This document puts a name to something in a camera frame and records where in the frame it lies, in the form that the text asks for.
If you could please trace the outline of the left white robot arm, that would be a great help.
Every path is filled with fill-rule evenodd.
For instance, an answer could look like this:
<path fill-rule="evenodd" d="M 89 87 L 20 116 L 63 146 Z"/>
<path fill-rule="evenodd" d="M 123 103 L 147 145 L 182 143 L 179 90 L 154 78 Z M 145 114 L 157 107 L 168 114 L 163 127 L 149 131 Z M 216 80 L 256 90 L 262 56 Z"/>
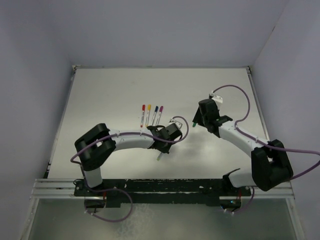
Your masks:
<path fill-rule="evenodd" d="M 101 166 L 113 152 L 127 149 L 152 149 L 168 154 L 171 146 L 182 139 L 182 124 L 171 122 L 167 126 L 148 126 L 139 131 L 120 131 L 109 129 L 99 123 L 75 143 L 83 175 L 85 190 L 91 196 L 103 191 Z"/>

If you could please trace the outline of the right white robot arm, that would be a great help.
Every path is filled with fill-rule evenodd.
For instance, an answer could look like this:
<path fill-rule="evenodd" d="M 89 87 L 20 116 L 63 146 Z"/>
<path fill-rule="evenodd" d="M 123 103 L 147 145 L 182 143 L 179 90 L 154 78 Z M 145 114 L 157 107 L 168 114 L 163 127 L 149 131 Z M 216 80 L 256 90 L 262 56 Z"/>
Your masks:
<path fill-rule="evenodd" d="M 222 190 L 226 195 L 235 195 L 240 187 L 256 186 L 267 192 L 293 177 L 294 172 L 281 141 L 263 139 L 262 143 L 258 143 L 255 138 L 250 139 L 241 134 L 232 118 L 220 115 L 218 105 L 213 99 L 207 98 L 198 102 L 192 122 L 230 142 L 250 157 L 250 167 L 237 168 L 223 176 Z"/>

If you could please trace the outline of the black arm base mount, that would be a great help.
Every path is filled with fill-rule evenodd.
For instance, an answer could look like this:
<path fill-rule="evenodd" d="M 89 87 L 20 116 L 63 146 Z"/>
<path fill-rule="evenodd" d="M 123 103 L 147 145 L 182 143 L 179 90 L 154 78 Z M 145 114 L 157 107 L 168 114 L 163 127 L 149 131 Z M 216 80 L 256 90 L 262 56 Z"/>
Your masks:
<path fill-rule="evenodd" d="M 241 197 L 250 197 L 249 187 L 233 187 L 224 179 L 103 179 L 90 190 L 84 179 L 73 182 L 74 195 L 89 208 L 119 208 L 121 204 L 200 204 L 239 208 Z"/>

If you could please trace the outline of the yellow white pen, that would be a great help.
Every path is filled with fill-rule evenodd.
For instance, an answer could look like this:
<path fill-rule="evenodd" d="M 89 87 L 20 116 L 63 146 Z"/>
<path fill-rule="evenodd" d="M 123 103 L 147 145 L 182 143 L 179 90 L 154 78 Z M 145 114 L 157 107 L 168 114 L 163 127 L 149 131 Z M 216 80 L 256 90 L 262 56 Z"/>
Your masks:
<path fill-rule="evenodd" d="M 145 127 L 149 126 L 149 120 L 150 120 L 150 110 L 148 110 L 148 105 L 147 105 L 147 110 L 146 110 L 146 115 L 145 115 Z"/>

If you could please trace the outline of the black white pen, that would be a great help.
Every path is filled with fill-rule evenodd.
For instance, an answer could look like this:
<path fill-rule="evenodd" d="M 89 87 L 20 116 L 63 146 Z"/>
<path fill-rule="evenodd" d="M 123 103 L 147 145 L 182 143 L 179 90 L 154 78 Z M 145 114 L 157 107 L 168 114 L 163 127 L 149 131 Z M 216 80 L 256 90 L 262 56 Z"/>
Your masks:
<path fill-rule="evenodd" d="M 158 113 L 158 112 L 155 112 L 155 111 L 153 112 L 152 119 L 151 119 L 151 126 L 153 126 L 154 123 L 155 123 L 157 113 Z"/>

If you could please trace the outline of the purple white pen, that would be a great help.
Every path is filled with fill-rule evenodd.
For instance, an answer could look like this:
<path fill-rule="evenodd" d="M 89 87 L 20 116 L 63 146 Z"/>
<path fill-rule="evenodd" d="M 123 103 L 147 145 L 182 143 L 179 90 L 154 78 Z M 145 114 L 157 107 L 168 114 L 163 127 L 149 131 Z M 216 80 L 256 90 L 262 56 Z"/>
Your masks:
<path fill-rule="evenodd" d="M 158 116 L 157 116 L 157 119 L 156 119 L 156 122 L 155 122 L 155 125 L 156 125 L 156 126 L 159 125 L 161 116 L 162 116 L 162 112 L 159 112 L 159 111 L 158 111 Z"/>

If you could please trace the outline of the red white pen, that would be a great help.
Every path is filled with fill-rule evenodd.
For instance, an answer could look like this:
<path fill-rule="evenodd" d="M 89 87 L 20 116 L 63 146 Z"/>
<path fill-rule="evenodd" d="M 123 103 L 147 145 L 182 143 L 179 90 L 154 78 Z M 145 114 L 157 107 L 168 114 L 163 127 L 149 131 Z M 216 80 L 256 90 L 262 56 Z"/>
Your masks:
<path fill-rule="evenodd" d="M 141 112 L 141 119 L 140 119 L 140 127 L 141 128 L 143 128 L 143 126 L 144 126 L 145 110 L 144 111 L 142 110 L 142 112 Z"/>

